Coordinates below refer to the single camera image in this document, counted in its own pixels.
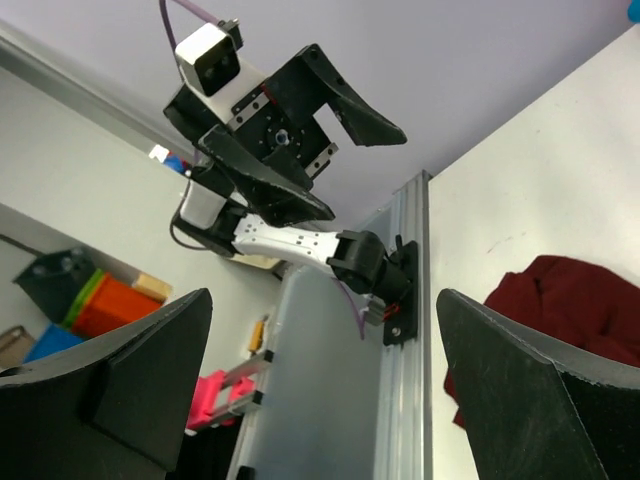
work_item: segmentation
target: cable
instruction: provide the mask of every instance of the cable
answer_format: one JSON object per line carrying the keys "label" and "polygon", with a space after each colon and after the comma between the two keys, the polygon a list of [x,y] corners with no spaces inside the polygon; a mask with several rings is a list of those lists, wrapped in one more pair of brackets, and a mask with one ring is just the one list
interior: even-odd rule
{"label": "cable", "polygon": [[[182,208],[182,205],[184,205],[184,202],[187,199],[187,194],[189,193],[190,189],[191,189],[191,179],[188,179],[187,188],[184,189],[184,193],[182,194],[182,200],[180,200],[180,205],[178,205],[178,209],[176,210],[177,212],[179,212],[180,209]],[[188,243],[184,243],[176,235],[175,228],[176,228],[176,226],[173,224],[173,222],[169,223],[169,235],[171,235],[171,238],[173,239],[173,241],[176,242],[181,247],[184,247],[184,248],[186,248],[188,250],[197,250],[197,251],[200,251],[200,252],[201,251],[205,251],[205,250],[209,250],[207,247],[198,247],[196,245],[189,245]]]}
{"label": "cable", "polygon": [[351,311],[353,312],[353,316],[356,319],[356,324],[358,325],[358,331],[360,332],[360,340],[364,340],[364,317],[360,315],[358,307],[356,307],[356,303],[353,301],[353,298],[351,298],[351,295],[347,291],[346,287],[342,285],[342,282],[337,278],[334,278],[333,281],[336,282],[336,285],[338,285],[340,290],[342,290],[342,293],[344,293],[344,295],[347,297],[347,300],[349,300]]}
{"label": "cable", "polygon": [[33,255],[34,257],[39,257],[41,255],[43,255],[43,253],[40,250],[37,250],[33,247],[29,247],[28,245],[25,245],[22,242],[19,242],[18,240],[16,240],[15,238],[12,238],[8,235],[4,235],[0,233],[0,241],[8,243],[9,245],[19,248],[20,250],[27,252],[31,255]]}
{"label": "cable", "polygon": [[214,15],[207,12],[204,8],[199,7],[195,3],[191,3],[189,0],[173,0],[178,5],[182,6],[196,17],[198,17],[203,22],[211,23],[213,25],[218,25],[220,23],[220,19],[215,17]]}

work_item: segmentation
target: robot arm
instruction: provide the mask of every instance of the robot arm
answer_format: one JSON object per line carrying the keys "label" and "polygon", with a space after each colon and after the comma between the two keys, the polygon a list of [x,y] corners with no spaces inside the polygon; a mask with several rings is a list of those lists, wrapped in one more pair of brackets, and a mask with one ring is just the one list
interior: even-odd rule
{"label": "robot arm", "polygon": [[241,46],[230,21],[205,24],[175,49],[184,85],[165,115],[207,162],[193,169],[172,226],[226,257],[316,267],[383,302],[385,344],[415,336],[415,245],[399,244],[389,256],[371,232],[293,226],[334,218],[311,193],[338,151],[313,117],[320,107],[330,106],[356,145],[404,143],[404,133],[357,95],[318,45],[268,77],[238,57]]}

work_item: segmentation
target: camera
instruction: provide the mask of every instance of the camera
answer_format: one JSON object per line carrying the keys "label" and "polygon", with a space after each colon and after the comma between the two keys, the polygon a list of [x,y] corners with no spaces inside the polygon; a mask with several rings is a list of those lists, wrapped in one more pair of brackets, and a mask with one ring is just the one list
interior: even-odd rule
{"label": "camera", "polygon": [[176,58],[187,82],[211,97],[240,73],[240,61],[231,36],[207,23],[181,42]]}

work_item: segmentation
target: red cloth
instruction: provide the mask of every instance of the red cloth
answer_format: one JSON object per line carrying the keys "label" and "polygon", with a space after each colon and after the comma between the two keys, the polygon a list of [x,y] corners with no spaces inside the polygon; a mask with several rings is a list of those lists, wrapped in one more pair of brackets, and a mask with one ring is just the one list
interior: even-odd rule
{"label": "red cloth", "polygon": [[[524,272],[507,273],[484,304],[563,342],[640,367],[640,289],[606,268],[540,256]],[[456,398],[450,372],[444,388]],[[454,422],[464,427],[460,410]]]}

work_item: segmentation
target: orange bin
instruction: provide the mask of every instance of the orange bin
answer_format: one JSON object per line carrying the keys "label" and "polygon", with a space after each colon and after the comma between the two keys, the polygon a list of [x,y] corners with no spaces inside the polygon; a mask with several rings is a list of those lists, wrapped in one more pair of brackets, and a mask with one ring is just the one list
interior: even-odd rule
{"label": "orange bin", "polygon": [[149,315],[161,304],[118,282],[108,273],[71,327],[81,337],[93,338]]}

